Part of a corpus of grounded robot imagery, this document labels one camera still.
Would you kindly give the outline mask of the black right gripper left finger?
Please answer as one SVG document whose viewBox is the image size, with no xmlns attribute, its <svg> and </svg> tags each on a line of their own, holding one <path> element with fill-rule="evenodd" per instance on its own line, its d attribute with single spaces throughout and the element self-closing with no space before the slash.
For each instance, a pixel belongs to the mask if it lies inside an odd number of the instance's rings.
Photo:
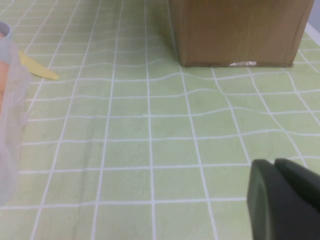
<svg viewBox="0 0 320 240">
<path fill-rule="evenodd" d="M 246 200 L 252 238 L 318 240 L 320 208 L 300 198 L 274 163 L 256 159 L 251 164 Z"/>
</svg>

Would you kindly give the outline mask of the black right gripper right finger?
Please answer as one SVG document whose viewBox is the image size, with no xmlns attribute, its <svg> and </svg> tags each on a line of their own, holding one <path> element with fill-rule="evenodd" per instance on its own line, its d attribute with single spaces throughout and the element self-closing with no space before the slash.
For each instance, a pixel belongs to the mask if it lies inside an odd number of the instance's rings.
<svg viewBox="0 0 320 240">
<path fill-rule="evenodd" d="M 320 208 L 320 176 L 315 172 L 285 158 L 277 158 L 274 166 L 305 202 Z"/>
</svg>

